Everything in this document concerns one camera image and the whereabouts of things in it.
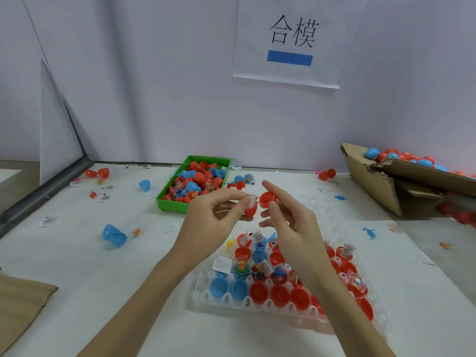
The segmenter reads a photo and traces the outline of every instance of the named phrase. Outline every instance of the white table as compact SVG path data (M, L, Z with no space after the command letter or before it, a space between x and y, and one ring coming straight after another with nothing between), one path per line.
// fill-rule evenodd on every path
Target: white table
M59 291L32 326L5 354L7 357L73 357L136 291L154 264L169 251L182 214L162 212L154 198L144 197L138 182L162 187L175 168L142 167L117 171L109 167L106 184L116 186L106 203L89 198L100 193L97 179L66 188L0 240L0 265L11 276L55 284ZM230 171L229 180L246 172ZM387 341L398 356L474 356L476 308L432 265L406 234L388 229L391 219L348 175L338 186L309 173L254 171L256 193L262 179L295 196L318 196L319 187L338 201L341 216L363 260L391 325ZM49 228L38 228L45 216L57 216ZM256 226L260 217L253 221ZM143 234L111 250L101 232L111 223L130 235ZM375 229L370 240L362 228ZM140 356L343 356L334 335L275 323L276 316L242 312L223 316L193 311L194 271L177 287L151 330Z

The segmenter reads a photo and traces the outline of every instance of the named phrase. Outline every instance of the cardboard box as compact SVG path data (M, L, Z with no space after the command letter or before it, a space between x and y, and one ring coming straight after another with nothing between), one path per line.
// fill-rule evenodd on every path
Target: cardboard box
M367 148L353 144L342 143L340 148L346 157L352 178L372 198L396 215L401 217L424 215L443 201L443 197L430 187L412 181L430 181L432 182L430 185L435 183L443 185L442 178L445 180L446 177L431 178L428 175L435 172L444 173L443 171L393 158L377 163L364 157ZM451 178L453 176L457 179L464 178L451 174ZM476 193L476 180L466 179L474 183L473 188Z

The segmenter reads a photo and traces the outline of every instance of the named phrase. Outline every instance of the white egg tray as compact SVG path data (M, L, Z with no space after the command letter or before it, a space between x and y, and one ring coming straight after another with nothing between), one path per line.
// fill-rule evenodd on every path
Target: white egg tray
M333 203L330 199L327 199L324 197L321 197L319 199L308 197L308 198L299 198L299 201L303 205L307 206L308 208L312 209L315 212L316 217L318 218L323 239L329 240L329 245L333 247L334 250L336 250L338 246L343 246L344 243L347 243L347 242L350 243L350 239L348 237L346 228L344 227L344 224L342 223L342 220L340 219L340 217L336 213L334 213L334 207L332 205ZM237 247L238 245L235 243L234 246L229 248L228 255L227 255L229 258L233 259L233 265L237 263L235 259L235 253L234 253L234 250ZM253 245L251 245L249 248L251 249L251 252L254 251ZM269 246L267 246L265 249L265 252L269 256L272 253L272 250ZM296 306L291 302L289 302L284 307L277 307L275 306L273 301L270 298L268 298L262 305L257 305L253 302L253 300L251 299L249 295L247 295L245 299L242 301L234 300L230 294L229 289L223 295L222 298L213 297L210 292L210 284L213 281L213 279L218 277L218 274L215 272L215 270L212 269L212 265L215 258L220 255L222 256L225 255L225 245L223 245L210 258L205 260L203 264L201 265L199 277L198 277L195 290L192 296L193 301L197 305L207 304L207 305L218 306L218 307L241 309L241 310L246 310L250 312L271 312L271 313L283 314L283 315L295 316L295 317L301 317L301 318L312 318L312 319L317 319L322 322L328 323L327 317L325 315L319 314L317 308L313 306L312 304L305 310L297 310ZM363 265L358 257L358 251L354 252L351 262L357 268L359 275L362 277L363 281L367 285L368 294L365 295L365 298L370 302L374 312L374 319L372 323L375 325L376 329L381 334L385 334L386 330L388 330L389 328L387 315L378 299L377 294L375 293L375 290L372 288L372 284L370 283L368 275L365 269L363 268ZM292 269L292 267L288 264L286 264L285 268L287 272L289 272ZM231 272L225 278L228 281L229 288L230 288L231 284L235 280L235 276L233 275L233 272ZM249 290L250 286L254 283L253 278L251 276L248 276L244 281L247 283L248 290ZM274 286L272 280L268 278L263 283L268 288L268 295L270 295L271 288ZM292 283L289 281L286 282L283 286L287 288L289 292L291 292L294 289ZM303 288L303 289L309 294L309 296L311 296L310 292L306 288Z

